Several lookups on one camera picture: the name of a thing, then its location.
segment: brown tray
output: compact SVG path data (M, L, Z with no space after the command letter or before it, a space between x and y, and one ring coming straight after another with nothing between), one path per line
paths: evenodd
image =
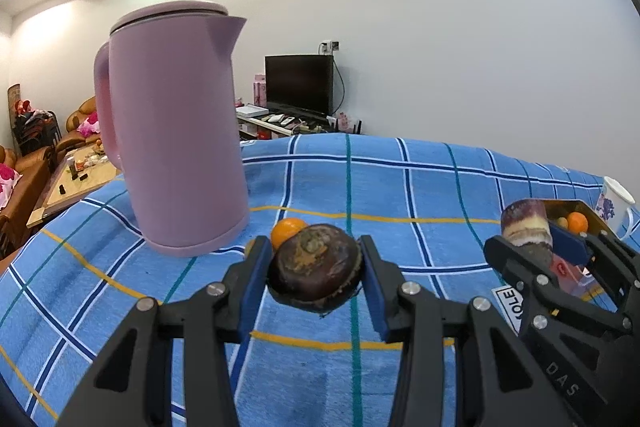
M542 200L545 203L546 217L552 221L558 217L566 217L571 212L580 212L584 214L589 222L588 232L592 235L598 235L600 230L607 233L613 231L607 226L600 216L582 200Z

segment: television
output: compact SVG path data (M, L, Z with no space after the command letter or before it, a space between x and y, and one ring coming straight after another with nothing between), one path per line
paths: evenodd
M282 113L326 116L334 101L331 55L264 57L267 108Z

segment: white mug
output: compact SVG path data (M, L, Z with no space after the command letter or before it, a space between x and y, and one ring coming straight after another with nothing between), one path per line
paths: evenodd
M602 192L598 196L595 211L616 234L622 226L626 213L629 218L629 226L626 228L625 235L620 237L622 241L627 238L634 227L634 214L631 212L631 205L633 204L636 204L636 200L625 187L613 178L604 176Z

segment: kettle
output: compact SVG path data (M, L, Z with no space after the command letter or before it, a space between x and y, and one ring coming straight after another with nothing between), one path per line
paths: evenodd
M136 10L95 57L104 151L151 247L190 257L249 220L231 53L246 19L206 1Z

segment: wall socket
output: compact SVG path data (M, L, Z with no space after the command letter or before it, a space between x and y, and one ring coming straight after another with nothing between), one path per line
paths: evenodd
M340 42L338 41L322 41L320 42L321 55L333 55L334 52L340 51Z

